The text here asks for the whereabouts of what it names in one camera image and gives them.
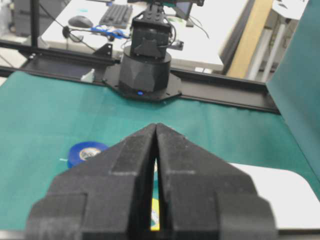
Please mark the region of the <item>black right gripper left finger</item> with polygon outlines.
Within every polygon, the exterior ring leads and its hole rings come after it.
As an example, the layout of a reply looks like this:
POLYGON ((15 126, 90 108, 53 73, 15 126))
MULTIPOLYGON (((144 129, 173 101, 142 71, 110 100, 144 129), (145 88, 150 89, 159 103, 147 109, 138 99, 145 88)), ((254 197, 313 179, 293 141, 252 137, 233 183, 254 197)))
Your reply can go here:
POLYGON ((57 175, 31 208, 28 240, 137 240, 150 230, 156 125, 57 175))

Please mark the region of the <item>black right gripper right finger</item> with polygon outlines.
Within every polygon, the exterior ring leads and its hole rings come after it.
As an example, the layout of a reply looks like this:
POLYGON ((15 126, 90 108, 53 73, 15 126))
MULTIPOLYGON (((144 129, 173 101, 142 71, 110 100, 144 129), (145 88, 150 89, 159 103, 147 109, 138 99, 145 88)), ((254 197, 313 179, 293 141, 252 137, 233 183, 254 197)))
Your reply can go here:
POLYGON ((275 240, 271 206, 252 178, 189 141, 156 126, 165 229, 173 240, 275 240))

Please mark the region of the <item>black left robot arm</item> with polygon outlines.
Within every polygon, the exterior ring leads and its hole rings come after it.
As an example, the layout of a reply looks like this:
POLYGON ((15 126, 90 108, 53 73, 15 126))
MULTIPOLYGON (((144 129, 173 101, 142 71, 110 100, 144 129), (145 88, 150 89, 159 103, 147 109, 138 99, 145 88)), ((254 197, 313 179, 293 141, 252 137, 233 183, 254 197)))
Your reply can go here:
POLYGON ((131 44, 123 49, 119 64, 108 66, 103 82, 120 95, 141 101, 162 101, 182 95, 182 81, 171 73, 167 52, 176 40, 176 28, 167 19, 164 6, 176 0, 148 0, 130 26, 131 44))

